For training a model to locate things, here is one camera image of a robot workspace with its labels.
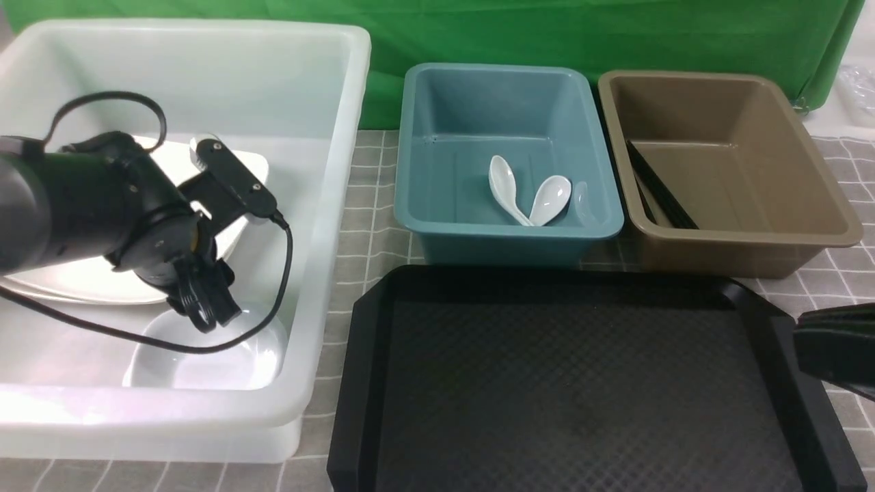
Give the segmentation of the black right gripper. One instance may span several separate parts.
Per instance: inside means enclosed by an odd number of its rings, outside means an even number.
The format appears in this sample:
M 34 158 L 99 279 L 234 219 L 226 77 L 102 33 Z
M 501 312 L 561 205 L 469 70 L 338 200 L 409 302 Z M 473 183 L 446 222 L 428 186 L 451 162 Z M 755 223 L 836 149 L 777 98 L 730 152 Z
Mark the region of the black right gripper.
M 803 312 L 793 343 L 801 372 L 874 401 L 874 303 Z

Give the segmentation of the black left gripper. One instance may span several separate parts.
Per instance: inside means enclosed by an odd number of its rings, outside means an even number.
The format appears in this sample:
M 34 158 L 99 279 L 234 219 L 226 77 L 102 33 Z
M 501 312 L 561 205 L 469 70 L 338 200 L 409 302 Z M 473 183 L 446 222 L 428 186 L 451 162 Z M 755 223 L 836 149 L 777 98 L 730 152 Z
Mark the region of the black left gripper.
M 178 314 L 201 333 L 227 326 L 241 314 L 230 286 L 234 272 L 206 231 L 209 213 L 190 202 L 172 183 L 150 150 L 121 131 L 111 131 L 62 147 L 66 154 L 98 158 L 122 185 L 121 243 L 106 255 L 117 271 L 133 271 L 165 293 Z

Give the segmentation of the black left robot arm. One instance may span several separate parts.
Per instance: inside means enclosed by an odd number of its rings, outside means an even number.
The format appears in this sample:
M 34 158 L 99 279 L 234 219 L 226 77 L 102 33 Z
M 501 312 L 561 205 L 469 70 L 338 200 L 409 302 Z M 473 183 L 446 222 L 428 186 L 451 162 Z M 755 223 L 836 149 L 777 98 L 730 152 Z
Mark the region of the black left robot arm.
M 103 258 L 165 294 L 201 332 L 241 313 L 206 217 L 126 133 L 59 152 L 3 137 L 1 199 L 3 275 Z

